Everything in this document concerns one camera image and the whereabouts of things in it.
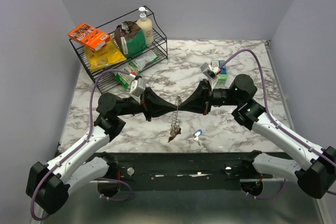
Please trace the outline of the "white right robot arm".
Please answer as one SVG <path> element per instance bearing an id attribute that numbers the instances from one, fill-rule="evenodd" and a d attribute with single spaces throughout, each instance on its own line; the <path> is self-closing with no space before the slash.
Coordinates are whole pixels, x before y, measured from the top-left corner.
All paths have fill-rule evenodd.
<path id="1" fill-rule="evenodd" d="M 274 175 L 296 182 L 312 198 L 322 198 L 335 182 L 335 148 L 323 148 L 280 123 L 254 100 L 256 91 L 252 78 L 246 74 L 236 76 L 228 89 L 213 89 L 204 79 L 179 110 L 207 115 L 214 106 L 236 106 L 232 115 L 238 124 L 269 139 L 291 158 L 259 153 L 242 163 L 242 173 L 249 178 L 259 173 Z"/>

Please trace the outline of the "blue tagged key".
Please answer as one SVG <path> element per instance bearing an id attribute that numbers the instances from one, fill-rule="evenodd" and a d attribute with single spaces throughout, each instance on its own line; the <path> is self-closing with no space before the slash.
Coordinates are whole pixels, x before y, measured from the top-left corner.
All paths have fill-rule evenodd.
<path id="1" fill-rule="evenodd" d="M 202 135 L 203 131 L 201 129 L 197 130 L 196 132 L 193 133 L 192 139 L 194 142 L 198 144 L 198 146 L 201 146 L 201 143 L 199 141 L 200 136 Z"/>

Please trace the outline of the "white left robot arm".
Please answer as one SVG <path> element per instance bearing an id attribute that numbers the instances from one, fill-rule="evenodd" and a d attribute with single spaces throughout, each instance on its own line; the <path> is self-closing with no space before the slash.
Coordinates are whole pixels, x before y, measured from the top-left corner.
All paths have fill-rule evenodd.
<path id="1" fill-rule="evenodd" d="M 96 109 L 99 115 L 90 119 L 88 132 L 47 163 L 36 162 L 30 168 L 26 195 L 30 197 L 32 218 L 45 220 L 65 204 L 71 191 L 94 179 L 112 179 L 116 175 L 115 164 L 99 157 L 92 161 L 88 158 L 121 133 L 125 126 L 121 115 L 143 113 L 149 121 L 176 109 L 176 105 L 160 98 L 151 88 L 128 98 L 102 94 Z"/>

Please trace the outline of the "metal disc with key rings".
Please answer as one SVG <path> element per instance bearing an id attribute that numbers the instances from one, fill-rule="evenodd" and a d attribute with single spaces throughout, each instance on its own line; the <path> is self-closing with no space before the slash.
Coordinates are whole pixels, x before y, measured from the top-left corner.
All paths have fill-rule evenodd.
<path id="1" fill-rule="evenodd" d="M 173 112 L 171 116 L 171 128 L 170 128 L 170 136 L 168 142 L 173 141 L 177 135 L 181 134 L 181 117 L 179 116 L 179 107 L 182 104 L 182 99 L 180 96 L 177 96 L 175 99 L 176 110 Z"/>

